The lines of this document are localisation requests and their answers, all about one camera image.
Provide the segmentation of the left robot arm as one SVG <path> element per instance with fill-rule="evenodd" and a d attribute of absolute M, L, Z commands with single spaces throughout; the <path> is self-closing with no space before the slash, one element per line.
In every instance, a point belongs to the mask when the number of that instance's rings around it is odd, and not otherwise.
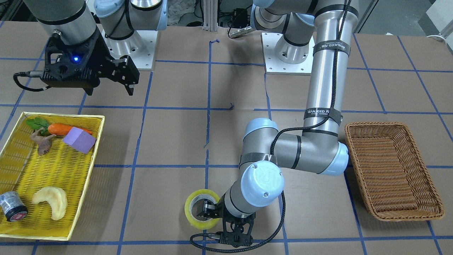
<path fill-rule="evenodd" d="M 348 158 L 338 141 L 350 41 L 359 16 L 357 0 L 255 0 L 254 29 L 281 32 L 278 59 L 296 64 L 309 53 L 316 32 L 309 94 L 301 127 L 278 130 L 268 118 L 247 124 L 239 170 L 242 175 L 219 197 L 211 190 L 192 193 L 185 213 L 199 229 L 219 219 L 247 220 L 281 196 L 285 180 L 281 168 L 322 175 L 342 174 Z"/>

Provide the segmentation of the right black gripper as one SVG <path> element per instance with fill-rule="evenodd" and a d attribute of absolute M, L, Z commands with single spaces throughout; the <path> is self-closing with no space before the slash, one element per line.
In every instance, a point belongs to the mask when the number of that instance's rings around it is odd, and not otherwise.
<path fill-rule="evenodd" d="M 100 78 L 107 78 L 123 84 L 128 95 L 133 96 L 134 85 L 139 82 L 139 76 L 140 72 L 129 55 L 124 55 L 119 59 L 113 58 L 102 36 L 97 36 L 96 87 L 100 84 Z M 84 91 L 87 95 L 92 95 L 94 88 L 84 88 Z"/>

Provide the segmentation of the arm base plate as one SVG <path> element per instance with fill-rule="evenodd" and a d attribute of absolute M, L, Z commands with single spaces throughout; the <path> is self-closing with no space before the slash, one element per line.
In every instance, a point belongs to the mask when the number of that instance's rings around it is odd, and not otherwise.
<path fill-rule="evenodd" d="M 267 74 L 311 75 L 314 38 L 308 45 L 289 44 L 280 33 L 262 33 L 263 56 Z"/>
<path fill-rule="evenodd" d="M 136 30 L 123 40 L 104 38 L 110 55 L 115 59 L 128 55 L 138 70 L 153 70 L 159 31 Z"/>

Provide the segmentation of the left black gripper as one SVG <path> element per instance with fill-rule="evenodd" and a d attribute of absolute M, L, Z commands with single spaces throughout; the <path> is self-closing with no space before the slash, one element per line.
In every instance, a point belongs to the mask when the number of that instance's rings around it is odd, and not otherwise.
<path fill-rule="evenodd" d="M 196 216 L 207 219 L 221 219 L 223 221 L 225 210 L 224 197 L 219 202 L 214 203 L 209 199 L 198 200 L 196 202 Z"/>

